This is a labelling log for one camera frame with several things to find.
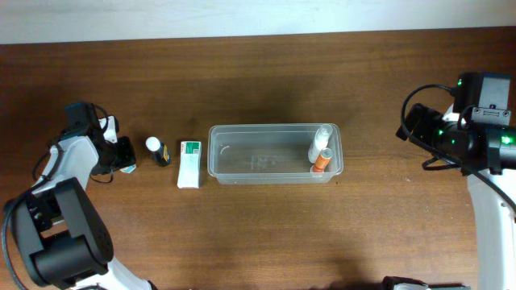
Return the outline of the clear plastic container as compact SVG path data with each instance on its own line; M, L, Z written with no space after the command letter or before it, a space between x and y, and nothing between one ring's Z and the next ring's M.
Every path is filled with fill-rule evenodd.
M311 171L309 148L321 127L330 129L333 156L325 171ZM317 184L342 173L343 148L333 123L217 125L210 128L207 171L220 184Z

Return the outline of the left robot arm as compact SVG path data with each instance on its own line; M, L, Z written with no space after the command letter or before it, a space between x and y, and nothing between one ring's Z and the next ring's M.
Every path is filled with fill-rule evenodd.
M135 164L130 139L117 136L117 118L101 106L78 102L65 113L68 125L43 155L44 170L3 209L1 248L11 279L25 287L10 259L9 235L39 287L156 290L116 259L108 229L85 192L97 175Z

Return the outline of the dark bottle white cap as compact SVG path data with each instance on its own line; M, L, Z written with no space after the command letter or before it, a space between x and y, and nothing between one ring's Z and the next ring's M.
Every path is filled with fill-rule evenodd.
M145 145L151 152L151 157L158 166L166 167L170 164L169 150L157 137L148 137L145 141Z

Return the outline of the white green medicine box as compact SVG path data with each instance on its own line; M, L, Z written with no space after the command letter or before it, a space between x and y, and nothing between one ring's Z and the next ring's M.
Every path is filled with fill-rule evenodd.
M198 189L200 187L202 143L182 141L177 187Z

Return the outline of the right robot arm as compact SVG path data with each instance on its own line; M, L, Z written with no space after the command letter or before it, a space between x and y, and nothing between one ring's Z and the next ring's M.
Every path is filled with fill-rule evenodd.
M510 76L464 72L442 114L421 103L402 106L396 136L431 154L426 171L457 169L467 179L476 225L480 289L515 287L515 129Z

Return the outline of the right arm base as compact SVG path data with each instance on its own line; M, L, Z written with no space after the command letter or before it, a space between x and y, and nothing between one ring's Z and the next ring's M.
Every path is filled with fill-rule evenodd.
M383 290L471 290L462 284L427 284L421 280L406 277L386 276L382 280Z

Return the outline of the small jar gold lid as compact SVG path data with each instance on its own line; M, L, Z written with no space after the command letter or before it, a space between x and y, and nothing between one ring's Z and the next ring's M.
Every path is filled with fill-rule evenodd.
M135 169L136 169L136 165L132 164L132 165L127 166L125 168L120 168L119 171L123 172L123 173L126 173L126 174L131 174L133 171L135 171Z

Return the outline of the orange tube white cap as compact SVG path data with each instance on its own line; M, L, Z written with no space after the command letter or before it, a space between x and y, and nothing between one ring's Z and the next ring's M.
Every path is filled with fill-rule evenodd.
M327 165L330 163L333 157L333 151L329 147L323 148L318 155L315 163L312 165L310 171L313 173L323 173L326 170Z

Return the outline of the white spray bottle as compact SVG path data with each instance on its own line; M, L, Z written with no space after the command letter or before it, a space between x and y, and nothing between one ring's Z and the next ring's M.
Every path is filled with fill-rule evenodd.
M320 151L324 149L333 133L333 127L330 124L322 124L316 131L313 141L308 150L308 159L314 164L320 154Z

